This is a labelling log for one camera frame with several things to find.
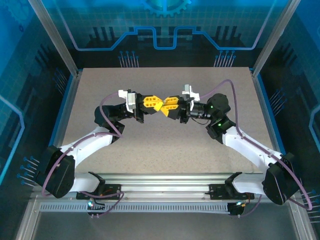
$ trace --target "gray floor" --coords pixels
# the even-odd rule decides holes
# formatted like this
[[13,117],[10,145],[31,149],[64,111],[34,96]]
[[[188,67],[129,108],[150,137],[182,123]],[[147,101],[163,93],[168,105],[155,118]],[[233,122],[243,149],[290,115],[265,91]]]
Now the gray floor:
[[287,206],[262,203],[242,219],[206,213],[41,213],[34,240],[295,240]]

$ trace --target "gear graphic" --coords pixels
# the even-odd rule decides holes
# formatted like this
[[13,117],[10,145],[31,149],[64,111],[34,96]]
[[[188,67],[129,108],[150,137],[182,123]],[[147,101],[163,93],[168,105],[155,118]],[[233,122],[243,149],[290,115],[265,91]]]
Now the gear graphic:
[[28,0],[0,0],[0,7],[6,7],[11,16],[21,25],[30,15]]
[[191,0],[141,0],[141,3],[150,14],[165,18],[168,15],[173,17],[175,14],[180,14],[182,10],[186,10]]

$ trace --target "gray table surface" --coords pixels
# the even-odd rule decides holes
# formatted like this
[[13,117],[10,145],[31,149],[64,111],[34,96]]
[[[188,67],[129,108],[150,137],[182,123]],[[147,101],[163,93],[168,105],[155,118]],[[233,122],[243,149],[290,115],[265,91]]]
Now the gray table surface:
[[[271,147],[270,137],[247,67],[166,67],[166,68],[85,68],[83,70],[63,144],[90,133],[97,126],[94,111],[101,100],[118,90],[132,89],[161,99],[181,95],[184,84],[203,95],[225,79],[234,82],[239,126],[248,135]],[[223,86],[235,119],[230,85]],[[123,103],[115,98],[106,104]],[[130,174],[188,174],[258,172],[239,153],[212,140],[205,126],[192,120],[180,124],[161,112],[145,116],[145,123],[134,119],[122,121],[123,139],[95,152],[76,169],[77,172]]]

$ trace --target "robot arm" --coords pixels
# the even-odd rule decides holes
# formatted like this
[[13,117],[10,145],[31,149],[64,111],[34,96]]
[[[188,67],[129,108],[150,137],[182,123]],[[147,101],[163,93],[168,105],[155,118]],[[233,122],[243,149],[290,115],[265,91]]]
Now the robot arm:
[[[297,167],[293,165],[293,155],[283,156],[280,152],[272,151],[246,135],[241,129],[237,129],[236,124],[227,117],[231,108],[225,95],[217,93],[209,98],[207,103],[200,103],[197,102],[200,101],[199,94],[192,92],[190,85],[185,85],[182,96],[167,97],[164,101],[154,95],[131,92],[130,89],[128,91],[119,90],[118,95],[125,99],[125,103],[115,106],[104,105],[102,110],[121,133],[125,128],[120,123],[121,120],[135,118],[138,122],[143,123],[144,115],[158,111],[183,124],[186,124],[190,118],[209,120],[210,123],[206,126],[206,130],[212,139],[236,150],[263,173],[237,172],[230,176],[225,181],[223,188],[228,199],[243,195],[242,193],[263,194],[274,203],[282,205],[299,189],[292,177],[275,159],[271,158],[270,154],[281,159],[297,174]],[[60,148],[50,146],[43,154],[41,164],[35,173],[35,181],[41,186],[57,159],[68,149],[73,148],[62,159],[46,186],[46,190],[56,198],[61,198],[68,192],[81,191],[100,195],[104,189],[105,182],[98,175],[92,172],[75,173],[75,168],[85,158],[119,139],[119,136],[115,136],[114,130],[103,118],[99,107],[96,108],[94,115],[94,121],[99,126],[86,135],[93,135],[93,137],[84,140],[76,147],[73,146],[77,141]]]

